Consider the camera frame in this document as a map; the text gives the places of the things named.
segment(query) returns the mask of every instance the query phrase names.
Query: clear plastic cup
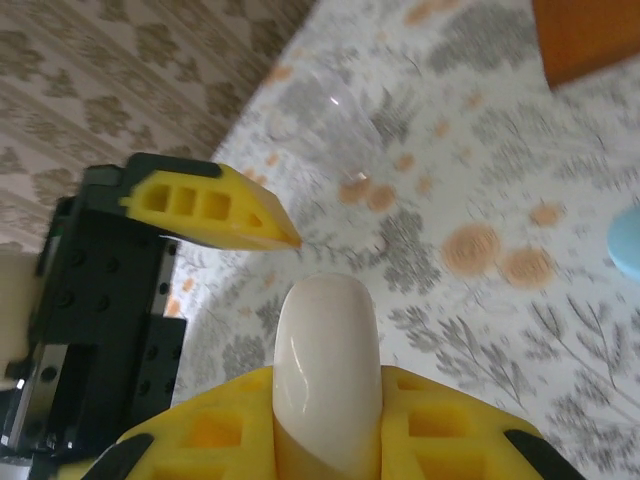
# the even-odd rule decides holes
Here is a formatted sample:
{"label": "clear plastic cup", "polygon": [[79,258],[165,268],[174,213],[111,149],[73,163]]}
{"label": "clear plastic cup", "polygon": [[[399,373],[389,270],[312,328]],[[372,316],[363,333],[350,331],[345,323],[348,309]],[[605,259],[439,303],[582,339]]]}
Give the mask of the clear plastic cup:
{"label": "clear plastic cup", "polygon": [[382,139],[340,76],[311,70],[294,77],[267,119],[279,146],[342,184],[368,178]]}

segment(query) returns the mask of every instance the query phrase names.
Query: floral tablecloth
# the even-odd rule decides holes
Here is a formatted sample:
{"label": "floral tablecloth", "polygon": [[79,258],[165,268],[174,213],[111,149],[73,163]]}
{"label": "floral tablecloth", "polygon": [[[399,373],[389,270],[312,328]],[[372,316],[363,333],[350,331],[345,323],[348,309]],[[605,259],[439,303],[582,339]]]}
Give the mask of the floral tablecloth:
{"label": "floral tablecloth", "polygon": [[[311,63],[382,134],[358,188],[265,134]],[[528,1],[320,1],[213,157],[276,192],[306,243],[182,246],[175,400],[269,364],[291,285],[349,273],[375,301],[384,363],[527,418],[588,478],[640,478],[640,285],[606,248],[639,202],[638,152],[640,61],[550,93]]]}

